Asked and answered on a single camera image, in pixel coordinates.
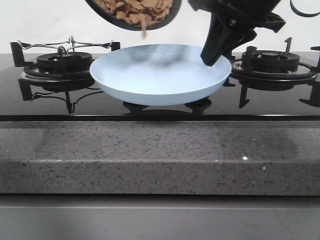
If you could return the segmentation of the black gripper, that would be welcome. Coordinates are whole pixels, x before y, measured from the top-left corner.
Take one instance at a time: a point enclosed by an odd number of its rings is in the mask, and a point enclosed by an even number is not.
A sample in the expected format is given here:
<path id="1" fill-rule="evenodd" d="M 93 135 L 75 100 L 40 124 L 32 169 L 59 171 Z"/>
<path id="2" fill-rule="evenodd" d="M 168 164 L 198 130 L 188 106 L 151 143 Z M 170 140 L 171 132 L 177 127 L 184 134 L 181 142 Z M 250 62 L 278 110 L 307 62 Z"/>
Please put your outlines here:
<path id="1" fill-rule="evenodd" d="M 277 33 L 285 24 L 272 11 L 278 0 L 190 0 L 193 10 L 211 13 L 208 35 L 200 57 L 207 66 L 213 66 L 219 57 L 254 40 L 254 28 L 266 28 Z M 228 27 L 248 28 L 243 32 Z"/>

